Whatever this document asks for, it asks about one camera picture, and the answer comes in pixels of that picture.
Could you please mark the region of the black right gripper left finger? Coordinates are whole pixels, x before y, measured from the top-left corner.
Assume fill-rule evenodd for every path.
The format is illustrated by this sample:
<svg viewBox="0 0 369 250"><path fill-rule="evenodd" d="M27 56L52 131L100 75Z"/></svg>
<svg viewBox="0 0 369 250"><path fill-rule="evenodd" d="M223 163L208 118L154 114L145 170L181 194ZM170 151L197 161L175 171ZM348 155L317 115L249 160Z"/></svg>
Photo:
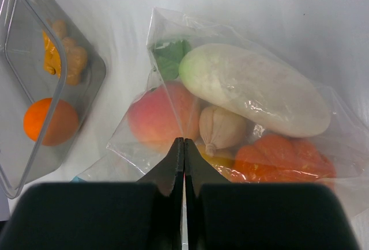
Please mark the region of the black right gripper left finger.
<svg viewBox="0 0 369 250"><path fill-rule="evenodd" d="M2 249L181 249L184 140L136 182L29 188L1 232Z"/></svg>

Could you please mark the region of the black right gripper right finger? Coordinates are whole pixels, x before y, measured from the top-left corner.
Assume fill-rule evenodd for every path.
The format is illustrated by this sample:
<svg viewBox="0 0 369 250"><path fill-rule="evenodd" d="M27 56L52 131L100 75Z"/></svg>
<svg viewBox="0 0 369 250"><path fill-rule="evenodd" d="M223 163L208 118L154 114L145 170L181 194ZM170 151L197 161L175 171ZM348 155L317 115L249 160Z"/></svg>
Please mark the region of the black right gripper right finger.
<svg viewBox="0 0 369 250"><path fill-rule="evenodd" d="M190 249L358 249L333 191L308 183L232 183L184 141Z"/></svg>

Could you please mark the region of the yellow fake pear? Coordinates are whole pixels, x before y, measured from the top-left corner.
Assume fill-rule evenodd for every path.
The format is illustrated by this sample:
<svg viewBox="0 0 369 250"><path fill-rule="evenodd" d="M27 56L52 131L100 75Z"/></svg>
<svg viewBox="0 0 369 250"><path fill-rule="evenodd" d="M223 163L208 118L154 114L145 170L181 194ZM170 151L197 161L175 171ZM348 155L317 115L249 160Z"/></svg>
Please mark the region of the yellow fake pear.
<svg viewBox="0 0 369 250"><path fill-rule="evenodd" d="M235 162L234 155L229 150L217 150L214 156L206 154L205 145L197 145L202 158L211 164L222 176L231 181L231 171Z"/></svg>

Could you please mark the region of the clear zip top bag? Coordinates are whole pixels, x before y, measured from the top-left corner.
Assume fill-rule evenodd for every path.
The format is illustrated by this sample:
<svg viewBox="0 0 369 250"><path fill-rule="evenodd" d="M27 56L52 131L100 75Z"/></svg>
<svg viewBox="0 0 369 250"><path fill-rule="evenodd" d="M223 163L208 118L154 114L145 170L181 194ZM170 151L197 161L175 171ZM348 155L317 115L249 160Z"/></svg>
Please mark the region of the clear zip top bag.
<svg viewBox="0 0 369 250"><path fill-rule="evenodd" d="M151 71L107 143L75 181L149 173L177 137L236 183L316 183L351 218L368 215L368 128L336 91L233 28L153 9Z"/></svg>

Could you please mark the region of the orange fake orange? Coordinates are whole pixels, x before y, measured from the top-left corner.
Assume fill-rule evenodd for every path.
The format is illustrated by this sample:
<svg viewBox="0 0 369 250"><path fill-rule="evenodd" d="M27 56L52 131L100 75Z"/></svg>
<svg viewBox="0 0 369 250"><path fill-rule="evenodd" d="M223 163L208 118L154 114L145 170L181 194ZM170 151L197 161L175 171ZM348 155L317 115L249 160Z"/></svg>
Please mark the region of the orange fake orange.
<svg viewBox="0 0 369 250"><path fill-rule="evenodd" d="M51 101L52 98L46 98L33 103L24 115L24 132L35 142L43 127ZM42 145L56 146L66 142L75 134L78 126L77 111L68 102L59 100L44 135Z"/></svg>

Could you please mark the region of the clear grey plastic container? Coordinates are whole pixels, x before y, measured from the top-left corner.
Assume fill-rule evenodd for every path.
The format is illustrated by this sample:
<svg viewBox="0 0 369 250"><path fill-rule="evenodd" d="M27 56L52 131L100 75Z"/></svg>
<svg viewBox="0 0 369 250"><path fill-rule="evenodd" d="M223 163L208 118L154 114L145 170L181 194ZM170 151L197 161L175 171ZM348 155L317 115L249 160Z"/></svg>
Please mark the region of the clear grey plastic container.
<svg viewBox="0 0 369 250"><path fill-rule="evenodd" d="M60 46L52 23L63 20L70 37L88 54L80 82L69 85L43 68L43 35ZM1 188L9 199L24 185L55 170L64 162L73 140L56 146L30 139L23 128L27 109L36 101L64 100L83 121L106 76L100 55L55 0L1 0Z"/></svg>

